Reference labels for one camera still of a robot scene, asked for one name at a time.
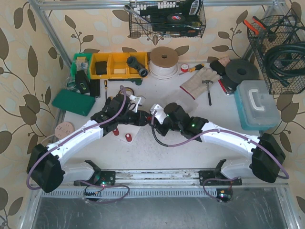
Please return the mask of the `short red spring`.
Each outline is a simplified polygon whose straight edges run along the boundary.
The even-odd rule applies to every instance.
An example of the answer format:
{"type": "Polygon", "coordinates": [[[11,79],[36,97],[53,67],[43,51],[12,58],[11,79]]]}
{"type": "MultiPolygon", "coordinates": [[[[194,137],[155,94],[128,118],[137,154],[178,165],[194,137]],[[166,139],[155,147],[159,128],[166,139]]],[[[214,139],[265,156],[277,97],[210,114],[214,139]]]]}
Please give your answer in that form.
{"type": "Polygon", "coordinates": [[[127,141],[127,142],[131,142],[131,141],[132,141],[132,136],[131,136],[131,134],[126,134],[126,135],[125,135],[125,138],[126,138],[126,141],[127,141]]]}

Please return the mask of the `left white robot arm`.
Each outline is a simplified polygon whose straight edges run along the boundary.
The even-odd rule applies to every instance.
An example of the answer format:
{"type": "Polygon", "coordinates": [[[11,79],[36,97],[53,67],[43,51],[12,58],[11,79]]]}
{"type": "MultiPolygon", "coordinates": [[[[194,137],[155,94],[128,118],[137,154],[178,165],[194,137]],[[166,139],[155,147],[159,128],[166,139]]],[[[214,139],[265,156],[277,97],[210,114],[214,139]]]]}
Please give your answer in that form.
{"type": "Polygon", "coordinates": [[[113,182],[103,177],[102,170],[91,160],[75,165],[67,165],[66,162],[91,142],[114,131],[118,125],[147,125],[149,113],[131,110],[130,103],[130,99],[123,94],[108,98],[102,110],[95,113],[80,129],[48,146],[36,145],[27,166],[28,188],[34,189],[30,185],[31,179],[36,182],[37,188],[46,193],[54,191],[62,183],[74,181],[101,186],[107,182],[112,184],[113,182]]]}

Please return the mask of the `white peg base plate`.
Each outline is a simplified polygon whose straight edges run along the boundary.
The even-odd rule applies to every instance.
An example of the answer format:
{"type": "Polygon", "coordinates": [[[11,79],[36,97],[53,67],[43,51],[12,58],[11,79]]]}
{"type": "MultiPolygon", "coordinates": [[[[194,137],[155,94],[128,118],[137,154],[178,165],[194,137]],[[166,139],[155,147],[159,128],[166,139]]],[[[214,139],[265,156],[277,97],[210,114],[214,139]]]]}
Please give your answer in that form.
{"type": "Polygon", "coordinates": [[[118,125],[118,127],[112,131],[112,135],[125,143],[131,144],[139,130],[139,126],[118,125]]]}

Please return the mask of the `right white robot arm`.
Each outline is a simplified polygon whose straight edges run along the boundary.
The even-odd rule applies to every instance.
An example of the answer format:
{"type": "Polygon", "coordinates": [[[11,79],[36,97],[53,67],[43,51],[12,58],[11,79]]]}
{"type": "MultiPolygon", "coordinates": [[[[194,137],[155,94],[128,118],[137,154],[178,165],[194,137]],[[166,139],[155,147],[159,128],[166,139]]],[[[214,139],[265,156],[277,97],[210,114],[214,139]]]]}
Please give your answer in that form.
{"type": "Polygon", "coordinates": [[[186,138],[183,145],[196,140],[225,147],[243,156],[238,160],[221,160],[215,169],[216,178],[256,177],[274,183],[278,178],[290,177],[283,167],[285,153],[271,134],[256,136],[235,132],[207,119],[190,117],[177,103],[170,103],[165,108],[154,104],[150,113],[155,139],[157,134],[166,136],[169,131],[176,131],[186,138]]]}

